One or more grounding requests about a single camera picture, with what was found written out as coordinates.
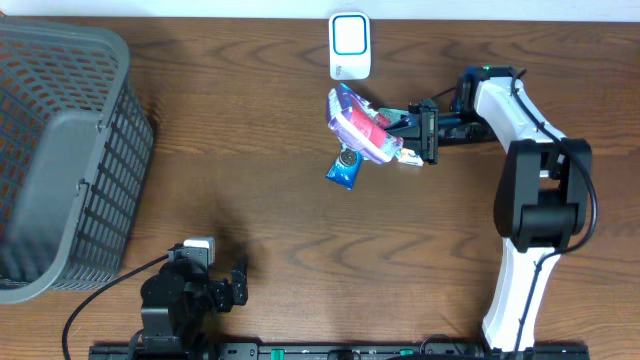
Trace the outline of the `small orange snack box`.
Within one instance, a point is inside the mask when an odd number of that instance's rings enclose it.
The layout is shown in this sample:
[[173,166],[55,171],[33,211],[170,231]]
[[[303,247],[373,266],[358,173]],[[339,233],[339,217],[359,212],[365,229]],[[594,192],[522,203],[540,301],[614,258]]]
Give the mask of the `small orange snack box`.
[[399,150],[396,155],[396,159],[399,163],[411,166],[422,167],[424,165],[424,161],[422,158],[415,153],[414,150],[408,148],[402,148]]

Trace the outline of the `purple red snack bag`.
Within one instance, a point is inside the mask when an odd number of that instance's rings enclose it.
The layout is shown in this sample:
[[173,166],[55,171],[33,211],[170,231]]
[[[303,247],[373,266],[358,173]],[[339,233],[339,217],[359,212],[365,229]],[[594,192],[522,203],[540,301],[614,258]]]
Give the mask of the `purple red snack bag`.
[[376,164],[390,162],[403,148],[403,139],[385,130],[389,120],[343,83],[329,91],[326,111],[328,128],[339,141]]

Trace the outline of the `blue Oreo cookie pack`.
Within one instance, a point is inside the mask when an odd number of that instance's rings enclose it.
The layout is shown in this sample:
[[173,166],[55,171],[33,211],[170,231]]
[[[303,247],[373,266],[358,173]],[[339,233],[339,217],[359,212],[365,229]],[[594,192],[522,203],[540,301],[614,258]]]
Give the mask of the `blue Oreo cookie pack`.
[[338,157],[326,173],[325,178],[347,190],[352,190],[362,162],[363,157],[359,152],[342,145]]

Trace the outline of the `teal snack packet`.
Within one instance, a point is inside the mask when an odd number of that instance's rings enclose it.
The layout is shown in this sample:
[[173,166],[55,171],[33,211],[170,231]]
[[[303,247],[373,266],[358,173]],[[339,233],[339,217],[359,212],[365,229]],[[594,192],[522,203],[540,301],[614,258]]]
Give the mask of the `teal snack packet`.
[[409,112],[401,109],[379,108],[376,119],[385,130],[394,130],[412,124]]

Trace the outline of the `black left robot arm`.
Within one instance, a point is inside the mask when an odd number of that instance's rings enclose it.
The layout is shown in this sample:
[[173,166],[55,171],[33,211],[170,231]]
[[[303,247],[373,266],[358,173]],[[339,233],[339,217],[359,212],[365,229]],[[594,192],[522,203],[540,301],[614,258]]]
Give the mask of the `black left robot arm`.
[[218,346],[202,326],[206,315],[228,313],[248,300],[247,258],[229,278],[213,280],[210,245],[176,245],[140,290],[143,328],[132,336],[129,359],[216,359]]

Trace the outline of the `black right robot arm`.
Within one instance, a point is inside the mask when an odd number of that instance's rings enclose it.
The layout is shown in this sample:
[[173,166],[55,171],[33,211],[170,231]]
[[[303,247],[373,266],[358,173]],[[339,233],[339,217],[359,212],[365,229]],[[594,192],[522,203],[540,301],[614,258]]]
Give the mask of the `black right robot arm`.
[[442,146],[498,142],[506,153],[493,206],[502,260],[483,318],[486,351],[500,358],[534,356],[534,329],[546,283],[571,238],[593,235],[598,216],[592,152],[552,126],[526,94],[523,70],[473,66],[451,88],[447,111],[423,99],[391,118],[388,132],[429,165]]

